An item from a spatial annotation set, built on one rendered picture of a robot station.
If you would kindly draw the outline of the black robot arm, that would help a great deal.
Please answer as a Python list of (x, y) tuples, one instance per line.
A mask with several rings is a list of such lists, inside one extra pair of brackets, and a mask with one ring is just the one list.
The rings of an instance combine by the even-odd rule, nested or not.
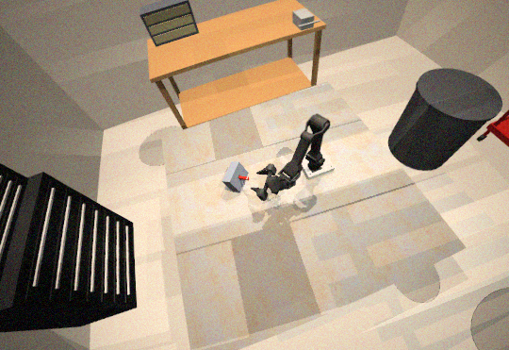
[[(313, 131), (313, 135), (307, 132), (309, 126)], [(310, 119), (306, 122), (305, 130), (301, 134), (301, 139), (292, 160), (288, 162), (287, 165), (278, 173), (280, 175), (279, 177), (270, 181), (269, 188), (271, 193), (277, 195), (279, 191), (289, 190), (296, 185), (296, 180), (301, 176), (304, 157), (309, 161), (307, 165), (312, 173), (322, 169), (321, 166), (323, 165), (325, 158), (322, 157), (320, 146), (322, 136), (329, 126), (329, 119), (319, 115), (318, 113), (312, 114)], [(310, 144), (311, 150), (307, 153)]]

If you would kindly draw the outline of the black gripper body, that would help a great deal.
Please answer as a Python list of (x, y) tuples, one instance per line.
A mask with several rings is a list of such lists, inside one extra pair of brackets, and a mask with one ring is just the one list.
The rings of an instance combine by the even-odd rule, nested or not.
[[(269, 183), (272, 179), (275, 179), (276, 177), (279, 177), (278, 175), (275, 175), (276, 174), (276, 171), (277, 169), (275, 168), (275, 166), (272, 164), (272, 163), (269, 163), (268, 164), (268, 167), (267, 167), (267, 171), (268, 171), (268, 176), (266, 178), (266, 181), (265, 181), (265, 185), (264, 185), (264, 188), (263, 189), (258, 189), (257, 191), (257, 194), (256, 196), (261, 200), (261, 201), (266, 201), (267, 200), (267, 197), (268, 197), (268, 193), (267, 193), (267, 189), (269, 187)], [(272, 176), (273, 175), (273, 176)]]

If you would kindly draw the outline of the grey sloped panel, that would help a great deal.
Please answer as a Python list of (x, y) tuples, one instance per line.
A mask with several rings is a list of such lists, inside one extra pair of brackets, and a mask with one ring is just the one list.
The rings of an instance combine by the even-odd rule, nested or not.
[(230, 192), (241, 192), (245, 180), (239, 179), (238, 177), (247, 177), (247, 175), (247, 170), (239, 161), (231, 161), (231, 164), (222, 180), (222, 182), (226, 185), (225, 189)]

